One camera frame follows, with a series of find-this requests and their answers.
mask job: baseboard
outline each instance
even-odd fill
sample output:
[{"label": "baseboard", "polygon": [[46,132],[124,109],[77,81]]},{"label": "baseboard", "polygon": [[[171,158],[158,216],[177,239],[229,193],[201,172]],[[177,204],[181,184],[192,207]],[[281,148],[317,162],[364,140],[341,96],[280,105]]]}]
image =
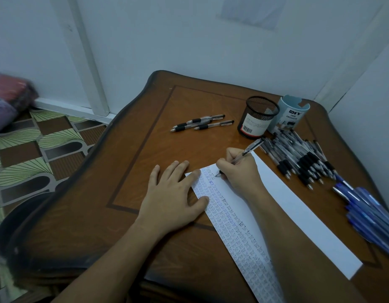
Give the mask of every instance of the baseboard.
[{"label": "baseboard", "polygon": [[116,116],[115,114],[112,113],[110,113],[106,117],[98,116],[92,112],[91,108],[81,107],[81,106],[63,103],[60,101],[45,99],[45,98],[36,99],[35,106],[38,108],[47,109],[49,111],[63,113],[70,116],[91,119],[91,120],[95,120],[107,124],[109,124]]}]

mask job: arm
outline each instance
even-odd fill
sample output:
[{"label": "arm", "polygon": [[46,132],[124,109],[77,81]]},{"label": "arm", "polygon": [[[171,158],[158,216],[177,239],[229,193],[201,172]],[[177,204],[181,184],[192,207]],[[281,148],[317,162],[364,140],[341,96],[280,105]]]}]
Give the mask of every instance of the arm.
[{"label": "arm", "polygon": [[188,161],[173,162],[159,183],[159,166],[155,166],[136,221],[108,252],[56,297],[54,303],[119,303],[126,297],[158,241],[196,219],[207,206],[207,197],[188,205],[189,188],[200,176],[200,170],[195,170],[179,182],[188,165]]},{"label": "arm", "polygon": [[262,231],[277,278],[288,302],[365,302],[352,283],[298,228],[276,203],[260,179],[255,159],[228,148],[217,167],[248,202]]}]

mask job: left hand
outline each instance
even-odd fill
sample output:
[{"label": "left hand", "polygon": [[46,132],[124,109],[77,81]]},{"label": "left hand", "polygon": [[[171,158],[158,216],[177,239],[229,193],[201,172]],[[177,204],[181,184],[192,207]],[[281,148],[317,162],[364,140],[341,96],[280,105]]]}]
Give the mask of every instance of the left hand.
[{"label": "left hand", "polygon": [[206,208],[209,198],[201,197],[192,206],[188,205],[188,191],[200,176],[200,170],[193,171],[180,180],[189,162],[174,161],[161,176],[157,184],[159,166],[151,172],[147,194],[136,219],[142,228],[158,232],[160,236],[180,229],[197,218]]}]

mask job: diy label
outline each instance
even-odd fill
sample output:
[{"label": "diy label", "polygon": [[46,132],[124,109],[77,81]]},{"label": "diy label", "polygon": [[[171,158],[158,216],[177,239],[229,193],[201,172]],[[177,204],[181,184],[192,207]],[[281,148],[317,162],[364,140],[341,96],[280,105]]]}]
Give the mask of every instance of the diy label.
[{"label": "diy label", "polygon": [[259,120],[247,114],[242,123],[241,131],[251,137],[260,137],[266,131],[271,121],[272,120]]},{"label": "diy label", "polygon": [[297,125],[297,123],[300,121],[304,114],[305,112],[295,111],[291,109],[291,107],[289,107],[281,115],[276,126],[283,130],[290,130]]}]

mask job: hand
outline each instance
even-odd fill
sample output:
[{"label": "hand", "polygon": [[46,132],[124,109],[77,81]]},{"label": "hand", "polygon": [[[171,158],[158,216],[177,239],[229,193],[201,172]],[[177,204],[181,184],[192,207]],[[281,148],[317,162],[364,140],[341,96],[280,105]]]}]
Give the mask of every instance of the hand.
[{"label": "hand", "polygon": [[189,188],[200,176],[200,170],[193,171],[179,182],[188,165],[187,160],[181,164],[174,161],[166,168],[158,184],[159,166],[154,167],[136,223],[164,236],[192,222],[204,211],[208,197],[201,197],[192,206],[188,205]]},{"label": "hand", "polygon": [[235,165],[230,162],[244,150],[237,148],[227,148],[227,159],[220,158],[217,161],[217,167],[225,175],[222,178],[228,178],[232,187],[240,193],[245,199],[255,199],[258,194],[267,193],[264,187],[255,159],[248,153]]}]

